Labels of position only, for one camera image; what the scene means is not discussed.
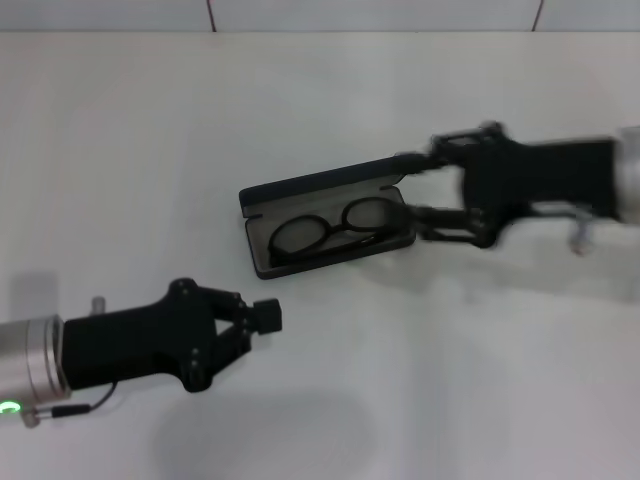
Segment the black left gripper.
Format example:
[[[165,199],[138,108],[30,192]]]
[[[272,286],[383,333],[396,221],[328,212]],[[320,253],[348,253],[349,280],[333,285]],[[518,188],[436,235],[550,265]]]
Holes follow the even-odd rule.
[[[219,332],[217,319],[230,326]],[[249,305],[238,292],[178,279],[153,304],[66,321],[62,370],[74,391],[167,374],[197,393],[252,350],[254,334],[281,330],[277,299]]]

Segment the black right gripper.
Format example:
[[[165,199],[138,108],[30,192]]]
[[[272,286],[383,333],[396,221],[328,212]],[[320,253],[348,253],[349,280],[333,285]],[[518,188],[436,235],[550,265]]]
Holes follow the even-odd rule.
[[[394,156],[399,172],[416,175],[461,167],[465,210],[409,205],[403,220],[427,242],[494,246],[508,226],[536,214],[535,204],[567,204],[618,220],[614,160],[608,136],[518,143],[499,127],[435,135],[424,151]]]

